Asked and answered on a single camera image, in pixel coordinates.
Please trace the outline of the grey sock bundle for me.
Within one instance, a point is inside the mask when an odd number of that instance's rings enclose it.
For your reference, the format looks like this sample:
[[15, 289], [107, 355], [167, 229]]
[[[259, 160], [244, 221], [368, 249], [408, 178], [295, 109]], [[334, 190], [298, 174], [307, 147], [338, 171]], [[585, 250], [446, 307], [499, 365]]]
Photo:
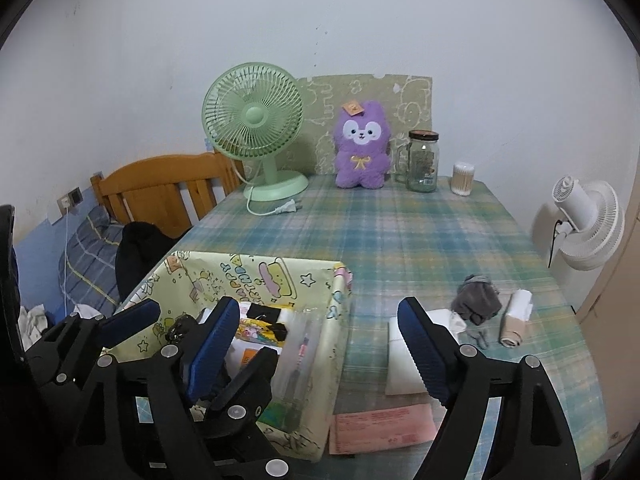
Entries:
[[494, 318], [502, 308], [499, 291], [486, 275], [472, 274], [458, 287], [451, 310], [465, 322], [480, 326]]

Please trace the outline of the cotton swab container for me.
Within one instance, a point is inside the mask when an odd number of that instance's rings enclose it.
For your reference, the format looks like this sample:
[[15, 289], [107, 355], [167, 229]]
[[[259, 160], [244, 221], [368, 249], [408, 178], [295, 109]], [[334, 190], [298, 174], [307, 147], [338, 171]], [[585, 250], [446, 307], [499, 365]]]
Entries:
[[450, 190], [459, 196], [469, 196], [472, 192], [475, 167], [469, 162], [455, 162], [452, 167]]

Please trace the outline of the white fan power plug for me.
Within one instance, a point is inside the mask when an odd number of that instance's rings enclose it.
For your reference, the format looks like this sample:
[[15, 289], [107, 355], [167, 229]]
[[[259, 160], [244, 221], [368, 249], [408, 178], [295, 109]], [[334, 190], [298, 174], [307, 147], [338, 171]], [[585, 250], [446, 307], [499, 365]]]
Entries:
[[292, 214], [293, 212], [299, 211], [300, 205], [296, 200], [288, 200], [270, 211], [254, 211], [250, 208], [250, 201], [248, 200], [245, 204], [245, 209], [249, 214], [255, 217], [270, 217], [275, 214]]

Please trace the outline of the white crumpled cloth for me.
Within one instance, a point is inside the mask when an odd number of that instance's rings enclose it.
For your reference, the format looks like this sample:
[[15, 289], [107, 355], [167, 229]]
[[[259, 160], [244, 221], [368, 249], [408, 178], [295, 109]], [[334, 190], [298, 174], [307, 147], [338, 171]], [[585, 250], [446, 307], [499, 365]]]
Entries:
[[31, 309], [21, 306], [17, 323], [25, 351], [32, 348], [42, 335], [52, 327], [43, 304], [38, 304], [38, 306]]

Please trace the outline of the patterned cardboard backboard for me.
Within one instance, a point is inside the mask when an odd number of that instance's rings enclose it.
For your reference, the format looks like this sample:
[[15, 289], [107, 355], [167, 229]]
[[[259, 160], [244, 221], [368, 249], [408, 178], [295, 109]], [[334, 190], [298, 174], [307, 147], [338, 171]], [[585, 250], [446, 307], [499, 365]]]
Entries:
[[406, 158], [396, 148], [411, 130], [432, 128], [433, 79], [429, 76], [371, 74], [329, 75], [299, 81], [305, 105], [304, 125], [284, 155], [284, 166], [305, 174], [333, 174], [333, 129], [343, 105], [378, 101], [390, 124], [390, 156], [397, 168]]

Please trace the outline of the black garment on chair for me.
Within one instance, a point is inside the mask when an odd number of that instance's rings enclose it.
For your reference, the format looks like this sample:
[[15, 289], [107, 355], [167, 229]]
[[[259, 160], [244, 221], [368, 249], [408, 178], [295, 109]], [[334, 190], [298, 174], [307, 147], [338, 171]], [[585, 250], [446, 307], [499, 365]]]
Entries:
[[180, 237], [172, 238], [148, 222], [130, 222], [122, 228], [115, 257], [116, 285], [124, 301], [163, 260]]

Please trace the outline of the beige door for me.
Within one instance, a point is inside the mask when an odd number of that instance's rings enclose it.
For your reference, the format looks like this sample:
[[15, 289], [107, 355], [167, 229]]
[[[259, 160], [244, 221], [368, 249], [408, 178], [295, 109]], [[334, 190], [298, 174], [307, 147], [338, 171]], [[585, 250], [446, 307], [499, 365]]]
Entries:
[[603, 394], [611, 446], [639, 423], [639, 207], [631, 212], [622, 246], [578, 311]]

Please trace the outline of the white cloth bag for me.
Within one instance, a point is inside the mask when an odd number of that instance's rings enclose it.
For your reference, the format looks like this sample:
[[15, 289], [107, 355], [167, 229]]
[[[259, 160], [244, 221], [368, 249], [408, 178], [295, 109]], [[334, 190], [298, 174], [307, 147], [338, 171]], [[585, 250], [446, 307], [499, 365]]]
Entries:
[[[455, 341], [466, 331], [462, 317], [454, 311], [437, 309], [427, 311], [431, 321], [446, 327]], [[385, 394], [386, 396], [408, 396], [427, 393], [424, 382], [414, 364], [409, 349], [401, 335], [396, 316], [388, 320], [388, 363]]]

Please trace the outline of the yellow black soft item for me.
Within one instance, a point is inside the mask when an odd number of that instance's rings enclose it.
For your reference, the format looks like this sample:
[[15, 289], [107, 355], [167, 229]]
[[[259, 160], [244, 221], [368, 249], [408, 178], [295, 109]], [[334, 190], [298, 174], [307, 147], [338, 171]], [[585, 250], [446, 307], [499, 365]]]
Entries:
[[253, 344], [283, 347], [288, 328], [279, 321], [281, 311], [260, 304], [240, 302], [240, 322], [235, 337]]

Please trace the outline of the glass jar with lid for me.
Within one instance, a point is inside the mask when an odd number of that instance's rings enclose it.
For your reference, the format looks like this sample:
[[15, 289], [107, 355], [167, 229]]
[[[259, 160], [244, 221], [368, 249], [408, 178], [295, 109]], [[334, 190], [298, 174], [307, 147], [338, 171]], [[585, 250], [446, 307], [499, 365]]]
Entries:
[[439, 134], [430, 130], [410, 130], [397, 150], [399, 179], [410, 191], [431, 193], [437, 188]]

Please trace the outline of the green desk fan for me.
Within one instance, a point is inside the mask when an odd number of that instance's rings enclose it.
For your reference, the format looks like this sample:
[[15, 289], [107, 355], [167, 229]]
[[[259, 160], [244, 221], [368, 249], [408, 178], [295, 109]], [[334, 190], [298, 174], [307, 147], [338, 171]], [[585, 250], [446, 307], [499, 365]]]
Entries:
[[299, 134], [304, 102], [296, 79], [269, 63], [243, 63], [222, 73], [209, 87], [202, 124], [213, 148], [234, 160], [258, 162], [262, 172], [244, 191], [254, 202], [275, 202], [304, 192], [308, 179], [283, 170], [276, 156]]

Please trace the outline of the clear plastic pack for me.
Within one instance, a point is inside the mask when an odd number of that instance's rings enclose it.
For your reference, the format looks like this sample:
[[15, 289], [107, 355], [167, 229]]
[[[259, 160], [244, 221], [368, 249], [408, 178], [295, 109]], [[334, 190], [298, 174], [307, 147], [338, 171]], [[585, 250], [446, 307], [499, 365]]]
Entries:
[[326, 311], [322, 309], [298, 312], [290, 319], [288, 336], [271, 381], [273, 401], [286, 412], [302, 408], [325, 320]]

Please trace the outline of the wooden chair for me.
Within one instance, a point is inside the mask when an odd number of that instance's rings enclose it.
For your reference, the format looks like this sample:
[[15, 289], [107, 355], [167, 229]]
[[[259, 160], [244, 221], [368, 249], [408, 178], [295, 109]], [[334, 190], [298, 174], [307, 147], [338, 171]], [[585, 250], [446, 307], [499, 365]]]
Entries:
[[162, 155], [132, 162], [104, 177], [95, 174], [91, 185], [98, 203], [121, 224], [146, 222], [176, 238], [194, 222], [181, 194], [186, 187], [195, 214], [203, 219], [217, 205], [215, 180], [224, 195], [236, 190], [244, 177], [242, 162], [220, 153]]

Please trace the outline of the purple plush toy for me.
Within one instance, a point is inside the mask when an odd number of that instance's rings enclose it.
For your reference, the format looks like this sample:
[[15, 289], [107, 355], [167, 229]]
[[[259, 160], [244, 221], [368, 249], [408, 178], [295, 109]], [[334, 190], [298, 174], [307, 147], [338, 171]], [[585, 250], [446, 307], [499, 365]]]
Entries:
[[335, 184], [376, 190], [390, 172], [390, 125], [380, 102], [364, 101], [360, 106], [363, 111], [354, 116], [341, 110], [334, 127]]

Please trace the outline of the cartoon patterned storage box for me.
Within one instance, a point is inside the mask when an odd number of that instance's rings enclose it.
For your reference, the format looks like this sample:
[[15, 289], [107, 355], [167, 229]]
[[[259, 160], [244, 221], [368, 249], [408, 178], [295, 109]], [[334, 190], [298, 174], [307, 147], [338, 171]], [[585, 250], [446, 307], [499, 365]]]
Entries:
[[[340, 384], [349, 324], [352, 272], [339, 261], [183, 252], [169, 254], [141, 282], [126, 305], [153, 299], [160, 304], [157, 321], [112, 349], [120, 362], [152, 356], [168, 343], [179, 315], [208, 315], [217, 301], [228, 296], [281, 311], [286, 327], [298, 312], [322, 309], [326, 320], [304, 395], [305, 408], [296, 431], [258, 426], [282, 454], [317, 463], [324, 453]], [[234, 336], [224, 360], [230, 376], [270, 348], [278, 356], [283, 347], [253, 344]]]

